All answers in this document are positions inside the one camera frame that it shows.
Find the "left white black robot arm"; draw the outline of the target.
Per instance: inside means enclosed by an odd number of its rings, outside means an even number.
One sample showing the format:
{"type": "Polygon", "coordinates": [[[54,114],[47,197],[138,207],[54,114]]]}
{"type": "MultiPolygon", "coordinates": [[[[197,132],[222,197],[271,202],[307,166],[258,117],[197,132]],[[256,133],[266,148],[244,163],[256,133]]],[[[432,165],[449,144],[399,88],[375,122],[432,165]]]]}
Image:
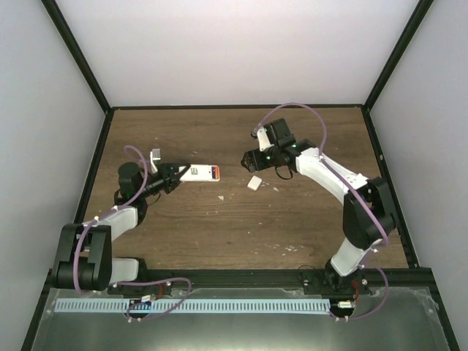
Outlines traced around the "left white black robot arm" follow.
{"type": "Polygon", "coordinates": [[[147,197],[172,192],[189,170],[189,164],[162,163],[155,173],[150,173],[147,167],[134,162],[122,164],[114,206],[89,222],[62,227],[52,285],[81,292],[123,284],[131,294],[142,295],[149,287],[148,275],[139,271],[139,260],[114,258],[112,242],[142,223],[148,209],[147,197]]]}

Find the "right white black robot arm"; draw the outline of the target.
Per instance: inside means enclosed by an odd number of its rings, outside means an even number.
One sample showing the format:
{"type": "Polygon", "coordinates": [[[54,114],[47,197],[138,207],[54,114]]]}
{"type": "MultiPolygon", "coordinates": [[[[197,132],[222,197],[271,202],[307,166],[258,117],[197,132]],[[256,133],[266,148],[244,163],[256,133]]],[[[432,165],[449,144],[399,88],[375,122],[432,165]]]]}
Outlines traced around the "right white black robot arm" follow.
{"type": "Polygon", "coordinates": [[[313,180],[341,203],[344,240],[327,261],[324,280],[330,293],[344,293],[366,256],[388,245],[388,236],[398,225],[388,182],[352,172],[326,156],[322,145],[296,140],[283,118],[258,126],[252,137],[258,147],[241,160],[250,173],[286,167],[291,175],[313,180]]]}

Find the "white battery cover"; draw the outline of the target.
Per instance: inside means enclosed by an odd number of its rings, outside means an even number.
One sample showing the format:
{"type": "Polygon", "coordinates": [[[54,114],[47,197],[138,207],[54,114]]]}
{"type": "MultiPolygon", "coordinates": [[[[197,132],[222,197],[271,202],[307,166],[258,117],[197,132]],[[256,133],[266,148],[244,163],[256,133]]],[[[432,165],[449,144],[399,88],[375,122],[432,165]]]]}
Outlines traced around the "white battery cover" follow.
{"type": "Polygon", "coordinates": [[[257,191],[260,185],[262,184],[262,182],[263,180],[260,177],[254,175],[252,176],[249,183],[247,184],[247,188],[252,191],[257,191]]]}

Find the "white remote control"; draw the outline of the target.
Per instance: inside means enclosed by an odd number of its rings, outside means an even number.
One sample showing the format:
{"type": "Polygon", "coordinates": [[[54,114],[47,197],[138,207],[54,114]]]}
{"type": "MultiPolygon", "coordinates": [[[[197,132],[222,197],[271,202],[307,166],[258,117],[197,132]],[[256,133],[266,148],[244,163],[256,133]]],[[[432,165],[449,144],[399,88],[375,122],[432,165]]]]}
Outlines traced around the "white remote control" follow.
{"type": "Polygon", "coordinates": [[[211,168],[217,165],[191,165],[190,170],[182,176],[182,182],[218,182],[212,179],[211,168]]]}

